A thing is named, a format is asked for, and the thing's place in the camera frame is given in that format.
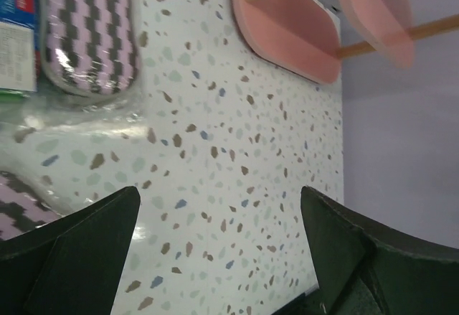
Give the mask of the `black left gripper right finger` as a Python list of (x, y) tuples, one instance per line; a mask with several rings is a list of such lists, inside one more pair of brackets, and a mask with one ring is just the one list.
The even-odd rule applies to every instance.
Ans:
[(458, 249), (392, 229), (301, 190), (301, 214), (327, 314), (457, 314)]

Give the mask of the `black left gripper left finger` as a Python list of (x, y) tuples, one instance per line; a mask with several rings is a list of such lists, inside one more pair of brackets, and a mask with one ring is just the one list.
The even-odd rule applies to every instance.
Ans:
[(1, 313), (109, 314), (140, 205), (124, 187), (1, 242)]

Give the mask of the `purple striped sponge pack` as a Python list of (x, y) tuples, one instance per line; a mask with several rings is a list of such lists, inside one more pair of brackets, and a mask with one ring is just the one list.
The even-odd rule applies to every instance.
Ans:
[(135, 85), (133, 0), (40, 0), (39, 8), (41, 64), (54, 85), (96, 99)]
[(61, 218), (16, 175), (1, 171), (1, 241), (10, 240)]

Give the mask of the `pink three-tier shelf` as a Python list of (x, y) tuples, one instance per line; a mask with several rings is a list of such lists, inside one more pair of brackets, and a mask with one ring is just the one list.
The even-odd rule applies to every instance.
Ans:
[(339, 0), (363, 42), (341, 46), (330, 14), (315, 0), (232, 0), (237, 25), (259, 57), (318, 84), (334, 83), (341, 62), (377, 51), (410, 67), (414, 42), (458, 29), (458, 16), (413, 26), (410, 0)]

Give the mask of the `blue green sponge pack right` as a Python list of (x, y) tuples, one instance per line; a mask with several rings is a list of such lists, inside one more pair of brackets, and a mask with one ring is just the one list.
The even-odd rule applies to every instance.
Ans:
[(1, 102), (37, 91), (40, 73), (38, 0), (1, 0)]

